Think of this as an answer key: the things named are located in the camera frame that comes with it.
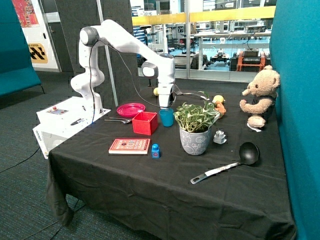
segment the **green leaves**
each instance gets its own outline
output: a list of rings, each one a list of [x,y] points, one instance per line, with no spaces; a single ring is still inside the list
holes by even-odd
[[[189,133],[202,133],[207,131],[219,118],[220,113],[215,110],[212,102],[204,101],[204,106],[196,104],[187,104],[184,102],[182,106],[176,108],[173,113],[175,120],[179,126]]]

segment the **glass window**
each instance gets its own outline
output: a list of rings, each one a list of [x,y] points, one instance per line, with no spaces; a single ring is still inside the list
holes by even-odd
[[[132,22],[148,47],[174,56],[177,78],[251,81],[271,64],[276,2],[131,0]]]

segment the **pink plate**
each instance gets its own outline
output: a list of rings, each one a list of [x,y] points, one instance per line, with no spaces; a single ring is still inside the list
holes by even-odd
[[[143,112],[146,109],[146,106],[141,103],[127,103],[118,107],[116,112],[122,116],[131,118],[136,116],[138,113]]]

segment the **plant pot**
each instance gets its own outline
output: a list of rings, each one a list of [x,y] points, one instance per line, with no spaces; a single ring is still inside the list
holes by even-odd
[[[201,155],[212,139],[211,127],[205,132],[187,132],[180,127],[180,140],[183,149],[190,155]]]

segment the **black tablecloth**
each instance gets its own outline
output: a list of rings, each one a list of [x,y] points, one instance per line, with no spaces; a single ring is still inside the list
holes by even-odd
[[[54,215],[67,225],[73,217],[65,196],[73,195],[90,208],[111,214],[135,230],[145,230],[161,239],[251,240],[293,239],[286,172],[275,112],[262,132],[247,127],[248,115],[241,111],[242,89],[225,95],[227,113],[213,126],[223,130],[227,142],[212,141],[204,154],[187,154],[181,144],[179,126],[159,126],[150,136],[161,157],[115,155],[108,149],[115,138],[149,137],[133,132],[132,124],[97,120],[49,153],[46,199]],[[142,96],[153,104],[147,89]],[[143,103],[138,98],[124,103]],[[201,98],[177,96],[172,108],[183,102],[203,104]],[[159,108],[145,103],[146,112]],[[115,110],[109,116],[117,116]],[[239,147],[253,142],[260,160],[240,165],[197,184],[190,182],[210,169],[239,160]]]

